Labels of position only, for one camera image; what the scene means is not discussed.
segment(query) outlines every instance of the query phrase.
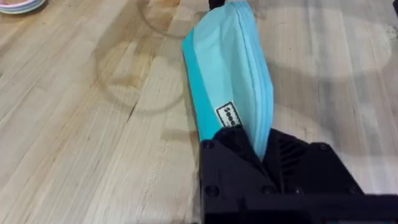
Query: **zipper pouch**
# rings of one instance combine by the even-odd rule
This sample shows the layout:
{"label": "zipper pouch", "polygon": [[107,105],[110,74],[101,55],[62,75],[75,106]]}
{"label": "zipper pouch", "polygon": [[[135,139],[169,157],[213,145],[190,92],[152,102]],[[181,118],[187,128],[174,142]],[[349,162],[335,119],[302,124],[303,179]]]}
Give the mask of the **zipper pouch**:
{"label": "zipper pouch", "polygon": [[248,3],[207,13],[182,43],[200,140],[242,125],[262,160],[271,130],[273,87]]}

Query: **wood grain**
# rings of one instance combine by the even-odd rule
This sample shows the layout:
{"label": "wood grain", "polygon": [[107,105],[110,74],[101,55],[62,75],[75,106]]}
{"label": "wood grain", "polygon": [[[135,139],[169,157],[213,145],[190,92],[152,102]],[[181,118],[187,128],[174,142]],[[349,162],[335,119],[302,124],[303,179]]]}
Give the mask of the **wood grain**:
{"label": "wood grain", "polygon": [[[390,0],[249,0],[273,126],[326,141],[366,192],[398,193]],[[1,223],[198,221],[180,43],[199,0],[50,0],[0,15]]]}

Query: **black plastic bracket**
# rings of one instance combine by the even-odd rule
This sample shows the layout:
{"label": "black plastic bracket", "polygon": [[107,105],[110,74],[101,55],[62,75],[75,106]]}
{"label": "black plastic bracket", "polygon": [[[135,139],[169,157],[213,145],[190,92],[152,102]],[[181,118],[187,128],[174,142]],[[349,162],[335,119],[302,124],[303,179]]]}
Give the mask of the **black plastic bracket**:
{"label": "black plastic bracket", "polygon": [[396,221],[396,195],[365,195],[334,150],[272,130],[255,155],[242,127],[203,141],[202,223]]}
{"label": "black plastic bracket", "polygon": [[209,0],[210,10],[213,10],[216,7],[224,6],[225,0]]}

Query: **light blue pouch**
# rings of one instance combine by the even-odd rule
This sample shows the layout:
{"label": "light blue pouch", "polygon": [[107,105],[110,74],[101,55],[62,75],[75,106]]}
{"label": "light blue pouch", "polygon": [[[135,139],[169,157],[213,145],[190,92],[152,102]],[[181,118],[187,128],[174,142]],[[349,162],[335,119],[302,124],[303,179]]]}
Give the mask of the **light blue pouch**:
{"label": "light blue pouch", "polygon": [[200,140],[241,124],[262,160],[271,129],[273,88],[246,2],[210,11],[182,43]]}

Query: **butcher block countertop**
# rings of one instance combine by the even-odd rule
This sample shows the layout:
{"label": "butcher block countertop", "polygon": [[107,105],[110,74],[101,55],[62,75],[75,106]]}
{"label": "butcher block countertop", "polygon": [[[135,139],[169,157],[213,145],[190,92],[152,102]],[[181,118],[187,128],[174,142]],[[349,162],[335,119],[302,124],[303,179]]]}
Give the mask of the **butcher block countertop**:
{"label": "butcher block countertop", "polygon": [[[273,127],[331,144],[367,193],[398,193],[392,0],[249,0]],[[181,41],[207,0],[49,0],[0,14],[0,223],[200,220]]]}

